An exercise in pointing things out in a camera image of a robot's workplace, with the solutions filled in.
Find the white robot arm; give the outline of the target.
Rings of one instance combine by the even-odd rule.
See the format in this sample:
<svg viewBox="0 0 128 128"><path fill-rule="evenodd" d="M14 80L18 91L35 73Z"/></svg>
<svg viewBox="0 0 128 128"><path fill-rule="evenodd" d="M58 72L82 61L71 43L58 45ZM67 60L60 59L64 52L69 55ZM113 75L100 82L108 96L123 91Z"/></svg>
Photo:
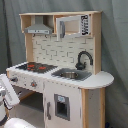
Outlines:
<svg viewBox="0 0 128 128"><path fill-rule="evenodd" d="M37 128L20 118L10 118L8 111L20 103L5 74L0 74L0 126L3 128Z"/></svg>

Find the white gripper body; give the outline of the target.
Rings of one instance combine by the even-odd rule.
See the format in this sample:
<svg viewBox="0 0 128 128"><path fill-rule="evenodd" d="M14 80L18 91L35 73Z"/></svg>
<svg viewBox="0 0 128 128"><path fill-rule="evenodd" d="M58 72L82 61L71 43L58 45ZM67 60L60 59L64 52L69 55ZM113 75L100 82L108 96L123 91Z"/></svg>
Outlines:
<svg viewBox="0 0 128 128"><path fill-rule="evenodd" d="M6 95L4 96L5 104L8 109L11 109L13 106L17 105L20 100L5 74L0 75L0 83L6 91Z"/></svg>

